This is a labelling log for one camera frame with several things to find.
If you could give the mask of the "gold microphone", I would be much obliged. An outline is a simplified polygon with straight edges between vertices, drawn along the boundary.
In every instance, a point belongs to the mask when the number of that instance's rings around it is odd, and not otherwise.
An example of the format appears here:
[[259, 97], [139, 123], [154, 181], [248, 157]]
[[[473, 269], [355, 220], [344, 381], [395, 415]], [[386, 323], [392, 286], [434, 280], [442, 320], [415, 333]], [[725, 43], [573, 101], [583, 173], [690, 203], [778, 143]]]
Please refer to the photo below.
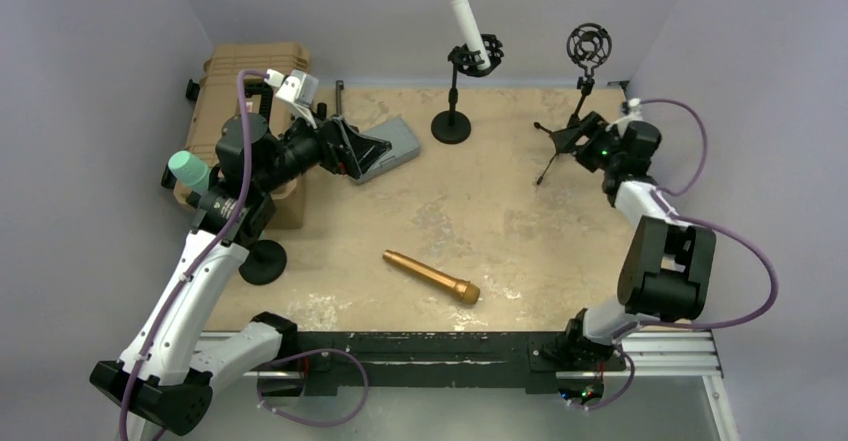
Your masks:
[[382, 258], [395, 268], [450, 294], [461, 304], [474, 305], [479, 300], [480, 288], [469, 280], [446, 274], [396, 251], [385, 250]]

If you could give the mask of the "white microphone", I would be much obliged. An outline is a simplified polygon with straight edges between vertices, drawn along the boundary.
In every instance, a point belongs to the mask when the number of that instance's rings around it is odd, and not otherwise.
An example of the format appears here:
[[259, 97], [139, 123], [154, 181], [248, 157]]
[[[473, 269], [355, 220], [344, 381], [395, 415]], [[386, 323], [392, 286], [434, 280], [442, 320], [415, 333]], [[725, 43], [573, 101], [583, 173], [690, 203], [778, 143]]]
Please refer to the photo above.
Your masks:
[[469, 0], [448, 1], [464, 37], [467, 50], [475, 53], [475, 67], [482, 71], [487, 70], [491, 67], [491, 61]]

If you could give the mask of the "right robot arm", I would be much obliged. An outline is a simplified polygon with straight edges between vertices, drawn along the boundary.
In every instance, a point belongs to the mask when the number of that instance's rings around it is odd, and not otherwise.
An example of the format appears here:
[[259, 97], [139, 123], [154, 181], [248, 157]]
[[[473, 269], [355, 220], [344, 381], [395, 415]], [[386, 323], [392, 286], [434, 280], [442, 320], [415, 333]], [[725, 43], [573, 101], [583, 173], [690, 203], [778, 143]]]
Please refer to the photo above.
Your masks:
[[595, 112], [548, 133], [558, 155], [602, 171], [602, 191], [635, 231], [614, 297], [584, 308], [540, 356], [584, 368], [609, 359], [617, 341], [652, 322], [697, 319], [706, 304], [715, 233], [682, 221], [648, 170], [662, 134], [639, 118], [612, 124]]

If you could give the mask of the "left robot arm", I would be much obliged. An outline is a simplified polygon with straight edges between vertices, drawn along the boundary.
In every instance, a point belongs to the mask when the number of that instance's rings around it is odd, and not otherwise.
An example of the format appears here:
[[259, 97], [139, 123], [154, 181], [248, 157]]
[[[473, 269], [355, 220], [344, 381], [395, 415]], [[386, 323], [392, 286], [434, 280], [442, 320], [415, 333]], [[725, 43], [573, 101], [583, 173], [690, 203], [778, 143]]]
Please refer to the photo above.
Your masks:
[[273, 192], [313, 167], [359, 178], [391, 149], [342, 117], [297, 119], [275, 136], [255, 113], [227, 120], [209, 186], [176, 268], [133, 342], [119, 358], [97, 363], [90, 382], [120, 409], [118, 438], [185, 435], [213, 397], [250, 370], [306, 369], [326, 350], [303, 350], [295, 323], [263, 312], [240, 332], [204, 352], [196, 346], [230, 278], [251, 256], [279, 253], [262, 238], [276, 206]]

